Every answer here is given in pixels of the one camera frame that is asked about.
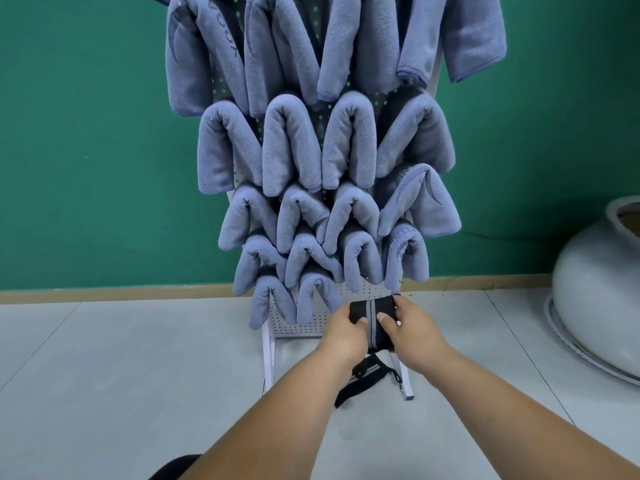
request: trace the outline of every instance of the forearm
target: forearm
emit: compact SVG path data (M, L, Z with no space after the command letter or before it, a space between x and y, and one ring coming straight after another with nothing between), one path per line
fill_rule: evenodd
M351 370L317 349L288 371L183 480L310 476L335 398Z
M466 357L425 371L502 480L617 480L640 468Z

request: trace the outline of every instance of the rack leg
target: rack leg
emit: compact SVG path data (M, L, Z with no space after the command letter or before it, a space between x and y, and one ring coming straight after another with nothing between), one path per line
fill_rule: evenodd
M396 370L398 375L400 375L400 377L402 378L402 384L400 384L400 390L404 394L404 400L411 401L414 398L414 396L413 396L413 389L411 387L411 382L409 380L409 369L406 368L405 364L400 362L400 359L398 359L398 356L395 353L391 352L390 355L391 355L391 362L393 362L394 364L394 369Z
M264 362L264 390L267 392L273 387L275 370L276 339L273 336L271 320L267 320L262 325L262 359Z

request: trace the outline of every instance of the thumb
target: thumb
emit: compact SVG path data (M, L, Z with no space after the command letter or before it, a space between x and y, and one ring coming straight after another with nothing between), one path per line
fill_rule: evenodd
M396 338L396 333L398 331L398 324L396 321L386 313L379 313L377 318L384 331L387 332L387 335L391 338L391 341L393 341L393 339Z
M360 320L356 322L356 327L364 331L364 334L367 334L367 330L369 329L369 320L362 317Z

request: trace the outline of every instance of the hand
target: hand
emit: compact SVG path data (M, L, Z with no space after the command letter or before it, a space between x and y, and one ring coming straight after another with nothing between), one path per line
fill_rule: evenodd
M378 322L394 343L396 354L409 369L427 377L444 357L455 353L433 319L409 298L394 295L398 325L384 313Z
M351 376L351 370L359 364L369 350L367 341L367 319L361 318L356 324L349 320L349 304L340 307L324 327L324 333L317 350L325 352L332 360L337 360Z

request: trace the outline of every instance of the left hand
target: left hand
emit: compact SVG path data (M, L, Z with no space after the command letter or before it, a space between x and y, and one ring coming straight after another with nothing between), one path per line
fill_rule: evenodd
M367 319L361 318L356 324L349 320L349 304L340 307L324 327L318 352L325 353L340 366L351 370L359 364L369 350L367 340Z

